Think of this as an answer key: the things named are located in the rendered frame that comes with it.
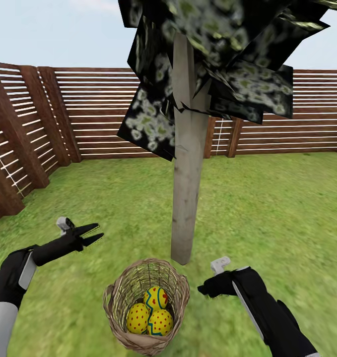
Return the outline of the wicker basket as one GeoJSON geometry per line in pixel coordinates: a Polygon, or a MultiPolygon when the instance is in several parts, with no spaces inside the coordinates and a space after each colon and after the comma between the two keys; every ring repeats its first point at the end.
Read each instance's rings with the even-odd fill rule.
{"type": "MultiPolygon", "coordinates": [[[[190,287],[187,280],[187,276],[178,274],[176,269],[166,260],[157,258],[145,258],[133,262],[127,266],[124,272],[115,280],[113,285],[109,284],[104,291],[102,300],[111,294],[108,305],[103,302],[102,308],[106,311],[106,315],[109,319],[109,325],[111,327],[113,335],[116,337],[118,344],[125,347],[126,350],[132,350],[133,352],[146,355],[148,357],[155,357],[162,353],[167,345],[172,341],[175,335],[179,332],[185,315],[185,307],[188,304],[190,296],[190,287]],[[141,280],[141,274],[139,266],[145,264],[149,266],[152,264],[160,264],[161,267],[167,267],[168,272],[173,276],[173,292],[167,293],[168,305],[166,309],[170,312],[173,319],[173,328],[165,336],[154,335],[141,335],[129,333],[127,329],[127,315],[130,310],[131,303],[126,300],[127,291],[122,287],[124,279],[129,280],[128,273],[136,271],[138,280],[141,280]],[[119,298],[117,299],[119,295],[119,298]],[[115,319],[118,318],[119,322],[115,319]]],[[[136,298],[133,299],[133,304],[140,303],[144,298],[144,294],[136,294],[136,298]]]]}

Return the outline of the easter egg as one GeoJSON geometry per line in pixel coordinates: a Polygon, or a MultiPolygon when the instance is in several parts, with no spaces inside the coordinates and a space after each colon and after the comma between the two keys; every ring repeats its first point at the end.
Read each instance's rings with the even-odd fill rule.
{"type": "Polygon", "coordinates": [[[149,315],[147,331],[148,335],[165,336],[173,328],[173,319],[167,309],[158,309],[149,315]]]}
{"type": "Polygon", "coordinates": [[[166,309],[168,305],[167,293],[163,286],[159,285],[152,285],[146,288],[142,302],[148,308],[150,314],[153,314],[158,309],[166,309]]]}
{"type": "Polygon", "coordinates": [[[149,310],[142,301],[140,303],[132,304],[128,311],[126,321],[129,333],[147,335],[146,331],[150,319],[149,315],[149,310]]]}

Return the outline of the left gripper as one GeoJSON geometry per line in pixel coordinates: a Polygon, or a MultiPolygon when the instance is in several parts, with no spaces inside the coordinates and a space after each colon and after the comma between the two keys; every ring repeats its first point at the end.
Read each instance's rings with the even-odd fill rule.
{"type": "Polygon", "coordinates": [[[91,223],[81,227],[74,227],[73,229],[66,229],[66,236],[48,242],[47,249],[50,253],[50,257],[54,260],[74,250],[78,252],[82,251],[83,246],[89,246],[104,235],[100,233],[89,238],[83,238],[81,236],[98,227],[98,225],[98,223],[91,223]]]}

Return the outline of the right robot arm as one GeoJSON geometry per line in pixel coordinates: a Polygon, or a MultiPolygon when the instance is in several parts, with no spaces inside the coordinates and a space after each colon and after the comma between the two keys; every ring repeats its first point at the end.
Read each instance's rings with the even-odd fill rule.
{"type": "Polygon", "coordinates": [[[220,294],[237,295],[258,335],[269,346],[272,357],[321,357],[301,333],[288,307],[267,292],[258,272],[251,266],[224,271],[223,267],[229,263],[226,255],[213,260],[210,263],[213,277],[197,286],[197,290],[210,298],[220,294]]]}

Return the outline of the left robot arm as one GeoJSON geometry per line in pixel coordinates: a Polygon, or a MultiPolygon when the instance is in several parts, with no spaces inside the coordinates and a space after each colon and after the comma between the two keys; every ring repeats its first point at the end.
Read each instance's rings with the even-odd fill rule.
{"type": "Polygon", "coordinates": [[[0,267],[0,357],[6,357],[12,331],[24,294],[30,285],[37,266],[57,259],[74,250],[83,250],[104,234],[89,238],[81,235],[98,227],[91,223],[75,227],[67,217],[59,217],[56,225],[61,229],[60,238],[44,245],[31,245],[12,252],[0,267]]]}

